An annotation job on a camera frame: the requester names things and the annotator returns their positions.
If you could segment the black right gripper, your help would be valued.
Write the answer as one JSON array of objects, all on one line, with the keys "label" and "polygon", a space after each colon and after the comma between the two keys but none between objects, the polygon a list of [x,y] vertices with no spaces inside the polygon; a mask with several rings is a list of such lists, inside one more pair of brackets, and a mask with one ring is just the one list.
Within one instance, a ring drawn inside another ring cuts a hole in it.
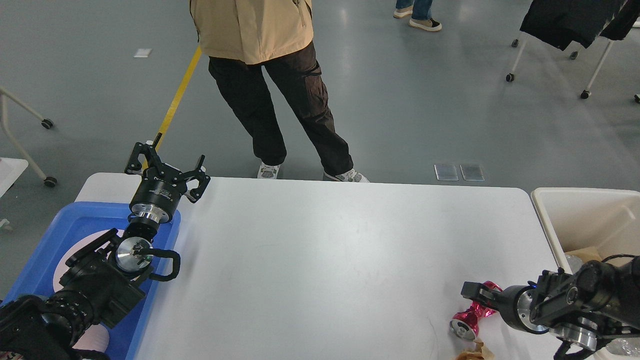
[{"label": "black right gripper", "polygon": [[511,285],[501,291],[501,287],[492,281],[464,281],[461,296],[471,300],[470,309],[475,313],[499,312],[503,321],[514,330],[535,335],[549,332],[548,326],[536,325],[530,319],[534,298],[532,285]]}]

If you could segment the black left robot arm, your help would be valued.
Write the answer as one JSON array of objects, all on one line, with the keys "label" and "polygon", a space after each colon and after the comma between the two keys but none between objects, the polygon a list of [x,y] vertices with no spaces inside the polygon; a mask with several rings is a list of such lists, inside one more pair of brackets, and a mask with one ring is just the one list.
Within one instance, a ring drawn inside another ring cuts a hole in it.
[{"label": "black left robot arm", "polygon": [[25,360],[106,360],[103,351],[78,350],[91,326],[114,328],[146,297],[147,281],[179,275],[178,252],[154,246],[160,225],[174,218],[179,201],[196,203],[210,182],[200,155],[193,170],[182,171],[158,155],[157,143],[137,142],[125,167],[141,177],[129,204],[122,235],[111,228],[65,262],[62,288],[48,298],[27,294],[1,308],[1,350]]}]

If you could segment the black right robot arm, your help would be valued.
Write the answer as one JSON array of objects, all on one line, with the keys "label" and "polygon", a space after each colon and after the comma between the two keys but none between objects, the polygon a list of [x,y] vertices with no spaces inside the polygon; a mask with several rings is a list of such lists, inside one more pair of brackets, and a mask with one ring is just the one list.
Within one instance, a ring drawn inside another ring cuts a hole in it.
[{"label": "black right robot arm", "polygon": [[536,282],[505,289],[466,281],[461,296],[514,330],[554,335],[561,341],[554,359],[585,360],[614,339],[639,336],[640,260],[627,258],[620,266],[613,256],[590,260],[574,274],[544,270]]}]

